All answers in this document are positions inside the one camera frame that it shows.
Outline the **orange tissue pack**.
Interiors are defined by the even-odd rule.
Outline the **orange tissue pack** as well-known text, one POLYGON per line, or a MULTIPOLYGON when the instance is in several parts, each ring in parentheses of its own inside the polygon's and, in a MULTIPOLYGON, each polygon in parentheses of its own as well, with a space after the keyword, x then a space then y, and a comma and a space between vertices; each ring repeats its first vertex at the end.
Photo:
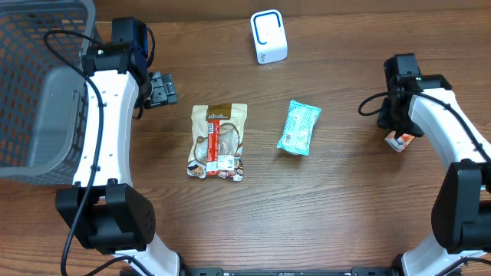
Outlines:
POLYGON ((391 131, 384 138, 384 140, 387 142, 387 144, 399 153, 402 152, 410 144, 410 142, 413 139, 414 139, 414 136, 411 136, 410 134, 406 134, 406 133, 404 133, 401 136, 399 136, 398 138, 396 138, 396 132, 395 131, 391 131))

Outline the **brown white snack pouch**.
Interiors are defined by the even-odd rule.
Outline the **brown white snack pouch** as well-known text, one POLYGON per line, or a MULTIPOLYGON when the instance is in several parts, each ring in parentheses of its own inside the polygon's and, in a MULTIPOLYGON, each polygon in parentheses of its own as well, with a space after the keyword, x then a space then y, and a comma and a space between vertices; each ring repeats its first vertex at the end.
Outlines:
POLYGON ((208 153, 208 121, 219 120, 219 144, 217 176, 240 182, 244 176, 242 161, 243 136, 248 106, 244 103, 221 103, 196 105, 192 112, 193 145, 190 150, 186 171, 189 176, 201 179, 206 174, 208 153))

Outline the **teal snack bag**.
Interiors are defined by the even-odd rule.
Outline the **teal snack bag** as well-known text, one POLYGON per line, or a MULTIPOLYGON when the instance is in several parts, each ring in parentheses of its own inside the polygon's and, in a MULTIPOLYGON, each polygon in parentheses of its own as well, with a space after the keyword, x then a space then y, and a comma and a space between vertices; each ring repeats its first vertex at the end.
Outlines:
POLYGON ((313 129, 320 115, 321 108, 292 100, 277 147, 293 155, 308 156, 313 129))

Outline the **red white stick pack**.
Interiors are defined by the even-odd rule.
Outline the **red white stick pack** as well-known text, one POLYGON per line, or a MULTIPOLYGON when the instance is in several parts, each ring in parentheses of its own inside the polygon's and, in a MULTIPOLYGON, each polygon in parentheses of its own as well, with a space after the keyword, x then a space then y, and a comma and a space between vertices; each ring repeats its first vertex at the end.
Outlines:
POLYGON ((208 176, 213 176, 218 171, 219 127, 219 120, 208 121, 208 153, 206 164, 206 174, 208 176))

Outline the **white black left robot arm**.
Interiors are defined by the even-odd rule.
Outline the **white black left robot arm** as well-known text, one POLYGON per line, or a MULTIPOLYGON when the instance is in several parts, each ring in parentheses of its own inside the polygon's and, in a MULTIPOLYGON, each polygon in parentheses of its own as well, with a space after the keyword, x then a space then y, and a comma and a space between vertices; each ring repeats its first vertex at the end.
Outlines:
POLYGON ((90 46, 74 67, 87 87, 87 121, 82 155, 72 187, 57 191, 55 206, 70 231, 60 270, 67 274, 73 239, 111 260, 101 272, 126 261, 141 275, 183 274, 183 260, 156 233, 152 203, 133 188, 130 176, 130 131, 135 110, 143 111, 158 88, 148 68, 155 38, 133 17, 112 21, 111 41, 88 38, 90 46))

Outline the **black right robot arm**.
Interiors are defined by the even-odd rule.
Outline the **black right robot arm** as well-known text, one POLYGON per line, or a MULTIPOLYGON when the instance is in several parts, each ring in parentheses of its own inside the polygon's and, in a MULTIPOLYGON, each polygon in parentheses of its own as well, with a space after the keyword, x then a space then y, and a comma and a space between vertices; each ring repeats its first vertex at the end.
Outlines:
POLYGON ((431 212, 432 232, 398 255, 392 275, 448 275, 490 251, 490 144, 460 108, 441 74, 424 75, 414 54, 384 62, 387 91, 377 125, 396 136, 426 136, 446 169, 431 212))

